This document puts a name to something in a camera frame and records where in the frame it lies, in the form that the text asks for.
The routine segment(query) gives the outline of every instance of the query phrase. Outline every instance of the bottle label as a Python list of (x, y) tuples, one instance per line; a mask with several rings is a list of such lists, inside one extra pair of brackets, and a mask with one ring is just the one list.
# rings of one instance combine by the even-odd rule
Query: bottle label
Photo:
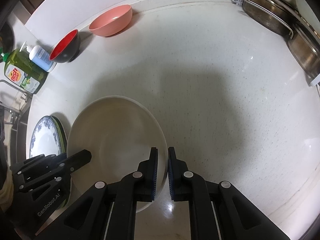
[(53, 61), (49, 60), (49, 57), (50, 55), (48, 52), (46, 52), (42, 48), (39, 48), (37, 53), (31, 60), (43, 70), (48, 71), (51, 68), (52, 64), (54, 63)]
[(9, 78), (13, 83), (24, 88), (30, 93), (33, 93), (40, 85), (39, 81), (35, 80), (33, 77), (22, 71), (20, 68), (11, 64), (5, 71), (5, 76)]

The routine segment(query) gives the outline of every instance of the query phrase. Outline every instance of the beige bowl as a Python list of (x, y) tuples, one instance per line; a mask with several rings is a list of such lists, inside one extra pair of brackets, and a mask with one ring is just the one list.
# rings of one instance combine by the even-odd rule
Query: beige bowl
[(131, 21), (132, 7), (120, 5), (97, 17), (89, 26), (89, 30), (97, 36), (111, 36), (123, 30)]
[[(121, 96), (101, 98), (87, 106), (72, 125), (67, 156), (87, 149), (91, 161), (72, 173), (74, 185), (83, 194), (97, 181), (120, 181), (158, 148), (156, 198), (168, 171), (168, 150), (157, 120), (140, 103)], [(139, 202), (137, 212), (151, 203)]]

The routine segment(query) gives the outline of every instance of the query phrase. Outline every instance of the dish soap bottle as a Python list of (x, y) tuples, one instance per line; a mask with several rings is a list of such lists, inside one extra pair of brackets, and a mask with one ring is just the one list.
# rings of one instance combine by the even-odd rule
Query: dish soap bottle
[(15, 49), (11, 53), (3, 53), (0, 48), (4, 64), (4, 75), (13, 83), (26, 91), (36, 94), (44, 84), (48, 73), (29, 59), (24, 51)]
[(51, 72), (57, 64), (56, 62), (49, 60), (49, 53), (39, 45), (33, 47), (31, 45), (27, 45), (25, 41), (22, 44), (20, 51), (22, 51), (24, 48), (29, 53), (29, 59), (47, 72)]

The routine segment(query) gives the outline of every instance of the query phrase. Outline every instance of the metal screw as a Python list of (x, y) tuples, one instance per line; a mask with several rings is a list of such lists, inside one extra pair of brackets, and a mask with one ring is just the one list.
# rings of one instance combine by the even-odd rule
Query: metal screw
[(132, 174), (132, 176), (133, 176), (134, 178), (141, 178), (141, 177), (142, 177), (142, 173), (141, 173), (140, 171), (136, 171), (136, 172), (134, 172), (134, 173)]
[(96, 187), (96, 188), (103, 188), (104, 187), (104, 182), (103, 181), (98, 181), (98, 182), (96, 182), (96, 184), (94, 184), (94, 186)]
[(223, 181), (223, 182), (221, 182), (221, 186), (224, 188), (230, 188), (231, 184), (229, 181)]
[(192, 178), (193, 173), (191, 171), (186, 171), (185, 173), (183, 173), (183, 176), (185, 176), (186, 178)]

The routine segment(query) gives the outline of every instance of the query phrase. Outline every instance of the pink bowl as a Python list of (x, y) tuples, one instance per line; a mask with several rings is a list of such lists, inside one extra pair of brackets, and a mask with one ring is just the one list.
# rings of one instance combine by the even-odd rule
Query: pink bowl
[(120, 5), (98, 16), (89, 26), (89, 30), (97, 36), (111, 36), (123, 30), (131, 21), (132, 7)]

